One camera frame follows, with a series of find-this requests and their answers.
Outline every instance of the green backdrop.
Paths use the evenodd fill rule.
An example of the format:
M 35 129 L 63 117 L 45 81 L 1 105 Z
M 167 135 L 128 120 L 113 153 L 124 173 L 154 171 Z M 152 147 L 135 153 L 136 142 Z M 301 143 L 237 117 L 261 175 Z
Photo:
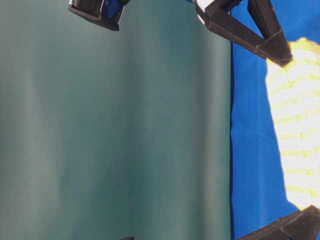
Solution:
M 0 239 L 229 239 L 230 43 L 182 0 L 67 8 L 1 1 Z

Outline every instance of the yellow and white striped object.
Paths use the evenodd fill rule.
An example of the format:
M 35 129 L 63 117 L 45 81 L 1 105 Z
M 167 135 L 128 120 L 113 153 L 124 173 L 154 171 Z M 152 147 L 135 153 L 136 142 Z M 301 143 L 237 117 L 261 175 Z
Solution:
M 266 87 L 288 201 L 320 208 L 320 46 L 291 42 L 293 61 L 267 60 Z

